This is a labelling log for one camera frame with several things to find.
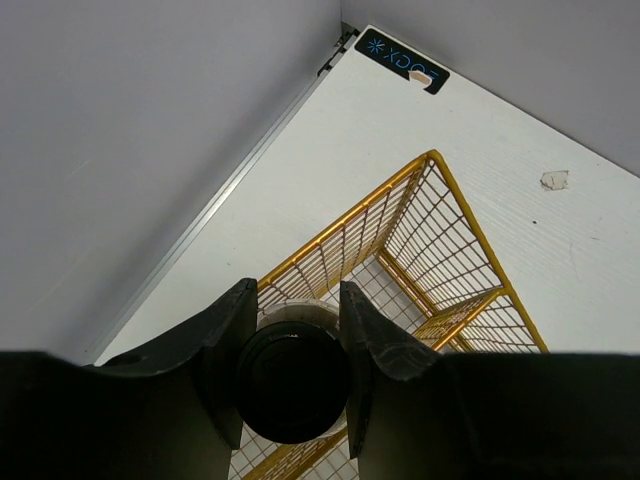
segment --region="white surface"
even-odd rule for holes
[[[140,308],[142,303],[147,299],[149,294],[156,288],[158,283],[164,278],[167,272],[173,267],[174,263],[180,258],[182,253],[191,245],[191,242],[202,231],[202,228],[209,222],[211,217],[215,215],[218,208],[224,204],[229,195],[235,190],[236,186],[242,181],[244,176],[251,170],[255,163],[262,157],[265,151],[271,146],[271,142],[278,137],[283,128],[285,128],[291,119],[298,112],[300,107],[304,105],[307,98],[315,91],[316,87],[322,82],[328,72],[322,72],[317,76],[307,88],[289,105],[280,118],[271,126],[267,134],[254,146],[249,155],[238,165],[236,170],[225,181],[222,187],[207,203],[207,206],[200,212],[196,219],[182,234],[180,239],[167,252],[162,261],[156,266],[153,272],[147,277],[145,282],[140,286],[122,310],[118,313],[111,328],[105,335],[99,336],[95,343],[91,346],[91,351],[96,353],[96,357],[102,353],[107,345],[111,343],[118,330],[131,319],[133,314]]]
[[[432,96],[351,49],[101,361],[260,278],[431,148],[552,351],[640,351],[640,180],[456,74]],[[560,170],[569,187],[544,190]]]
[[[371,23],[640,175],[637,0],[343,0]]]
[[[84,364],[315,77],[340,0],[0,2],[0,350]]]

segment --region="black object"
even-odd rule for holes
[[[640,478],[640,359],[437,355],[340,290],[363,480]]]
[[[431,78],[424,89],[435,95],[451,75],[447,70],[400,45],[374,28],[369,28],[356,43],[355,49],[383,67],[409,80],[409,72],[419,71]]]
[[[1,353],[2,478],[226,480],[242,427],[234,382],[236,392],[263,400],[271,392],[264,405],[278,407],[273,402],[283,397],[275,382],[297,396],[302,405],[283,399],[295,415],[264,409],[265,428],[286,427],[293,437],[291,419],[315,418],[303,415],[314,411],[329,423],[328,407],[289,382],[297,373],[308,377],[308,365],[296,372],[285,358],[315,365],[333,392],[326,396],[333,417],[346,378],[325,375],[326,362],[335,369],[341,361],[336,340],[308,324],[288,332],[310,340],[293,340],[280,324],[285,330],[246,343],[256,316],[256,282],[245,279],[103,367]],[[340,336],[351,378],[349,447],[362,480],[640,478],[637,356],[440,356],[381,315],[353,283],[340,288]],[[263,367],[274,372],[260,379]],[[243,415],[256,414],[260,404],[243,395]],[[305,432],[299,438],[313,433],[310,424],[297,425]]]
[[[255,280],[103,367],[0,354],[2,478],[226,480],[232,399],[256,328]]]
[[[304,322],[258,330],[242,351],[236,402],[259,435],[302,443],[325,433],[349,395],[347,356],[337,338]]]

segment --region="wire mesh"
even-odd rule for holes
[[[242,429],[240,450],[231,455],[229,480],[239,480],[259,466],[279,445],[260,437],[246,425]]]
[[[546,351],[436,151],[409,163],[263,278],[258,308],[308,298],[338,305],[340,280],[354,281],[385,316],[434,349]],[[345,457],[338,465],[335,445],[343,442],[344,449],[345,434],[272,444],[273,453],[255,469],[237,474],[357,478],[354,462]]]

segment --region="metal wire basket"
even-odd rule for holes
[[[547,351],[435,150],[410,162],[266,275],[258,283],[258,307],[301,298],[337,304],[343,279],[355,281],[389,319],[435,350]],[[255,434],[249,435],[254,441]],[[345,435],[279,446],[259,455],[257,464],[248,460],[255,465],[248,473],[247,467],[232,468],[230,478],[293,480],[305,474],[344,480],[338,470],[346,467],[332,462],[334,473],[318,468]],[[357,472],[355,463],[349,468]]]

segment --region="yellow wire basket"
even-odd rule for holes
[[[307,298],[336,304],[346,279],[435,350],[547,351],[436,150],[410,162],[266,275],[258,283],[258,308]],[[249,435],[253,442],[255,434]],[[272,453],[256,457],[259,463],[246,457],[255,468],[232,468],[230,478],[293,480],[344,442],[342,431],[271,446]]]

